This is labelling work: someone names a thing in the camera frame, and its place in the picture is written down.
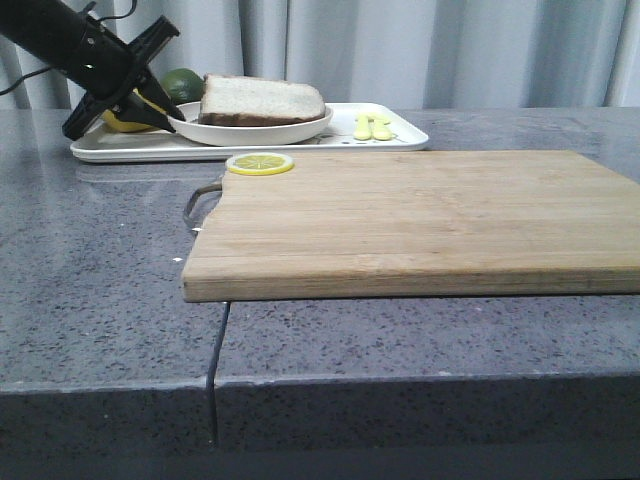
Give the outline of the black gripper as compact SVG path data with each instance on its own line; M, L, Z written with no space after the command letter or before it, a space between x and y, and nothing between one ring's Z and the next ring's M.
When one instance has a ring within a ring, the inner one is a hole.
M125 43L101 22L86 16L80 43L61 67L68 79L85 90L62 126L64 135L71 140L81 138L107 110L120 121L174 133L167 115L181 121L185 117L151 73L149 62L178 35L178 29L161 16Z

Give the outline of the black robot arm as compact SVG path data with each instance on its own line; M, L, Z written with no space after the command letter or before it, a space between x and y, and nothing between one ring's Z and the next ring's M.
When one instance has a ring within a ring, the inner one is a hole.
M149 62L179 30L161 16L126 43L89 11L61 1L1 3L1 34L85 90L63 134L81 138L107 110L123 122L172 132L169 120L184 115Z

